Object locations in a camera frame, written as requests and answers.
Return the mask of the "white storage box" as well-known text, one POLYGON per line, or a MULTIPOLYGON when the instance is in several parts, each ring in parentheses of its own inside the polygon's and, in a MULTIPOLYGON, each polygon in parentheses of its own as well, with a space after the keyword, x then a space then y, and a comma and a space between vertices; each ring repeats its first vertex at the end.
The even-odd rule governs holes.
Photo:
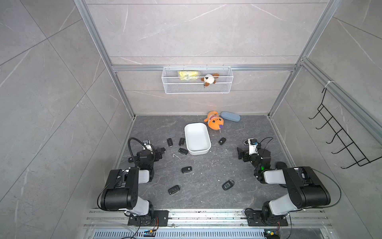
POLYGON ((203 123, 189 123, 185 126, 186 147, 193 156, 207 154, 211 141, 207 126, 203 123))

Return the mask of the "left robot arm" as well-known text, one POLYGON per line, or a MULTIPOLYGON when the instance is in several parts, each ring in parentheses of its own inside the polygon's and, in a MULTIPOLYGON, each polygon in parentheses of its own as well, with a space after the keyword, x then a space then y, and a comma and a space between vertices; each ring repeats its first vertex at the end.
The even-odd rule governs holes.
POLYGON ((103 211, 122 211, 133 217, 153 220, 153 204, 138 196, 138 187, 153 180, 154 163, 163 158, 166 148, 155 148, 149 140, 141 141, 135 137, 128 139, 127 147, 134 166, 109 172, 97 197, 97 206, 103 211))

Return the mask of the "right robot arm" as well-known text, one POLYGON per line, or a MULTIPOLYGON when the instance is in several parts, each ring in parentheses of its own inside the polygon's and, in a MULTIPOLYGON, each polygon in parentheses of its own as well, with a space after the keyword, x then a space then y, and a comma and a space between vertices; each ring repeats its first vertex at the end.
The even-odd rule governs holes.
POLYGON ((260 211, 245 209, 244 214, 247 220, 273 225, 281 223, 291 212, 331 208, 341 201, 342 191, 340 190, 339 199, 331 204, 330 193, 316 174, 327 177, 337 188, 340 188, 339 184, 328 175, 309 166, 288 167, 282 161, 277 162, 276 168, 272 169, 271 152, 257 139, 249 138, 243 144, 248 149, 238 147, 238 159, 253 165, 255 178, 262 184, 277 184, 287 189, 286 195, 265 202, 260 211))

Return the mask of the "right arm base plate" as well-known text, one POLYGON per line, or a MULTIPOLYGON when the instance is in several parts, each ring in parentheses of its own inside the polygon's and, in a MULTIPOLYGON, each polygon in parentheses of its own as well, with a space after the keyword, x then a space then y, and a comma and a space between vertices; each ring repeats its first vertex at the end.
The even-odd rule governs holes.
POLYGON ((275 216, 267 209, 254 210, 247 208, 244 210, 248 226, 250 227, 286 227, 288 222, 285 216, 275 216))

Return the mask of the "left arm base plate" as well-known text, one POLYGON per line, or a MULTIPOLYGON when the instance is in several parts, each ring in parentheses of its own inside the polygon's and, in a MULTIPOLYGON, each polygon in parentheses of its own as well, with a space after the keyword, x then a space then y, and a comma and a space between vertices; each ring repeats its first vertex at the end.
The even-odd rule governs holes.
POLYGON ((166 227, 169 220, 168 210, 155 210, 145 216, 129 215, 129 226, 166 227))

